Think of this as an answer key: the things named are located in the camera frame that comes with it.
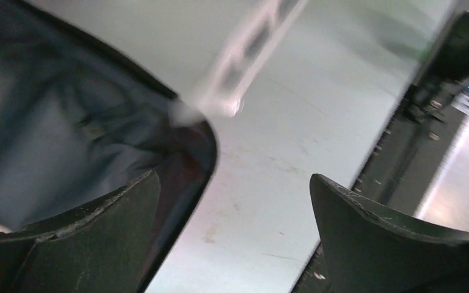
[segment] white floor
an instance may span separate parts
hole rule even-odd
[[[308,180],[349,186],[452,0],[311,0],[231,120],[149,293],[287,293],[318,241]],[[34,0],[188,91],[256,0]]]

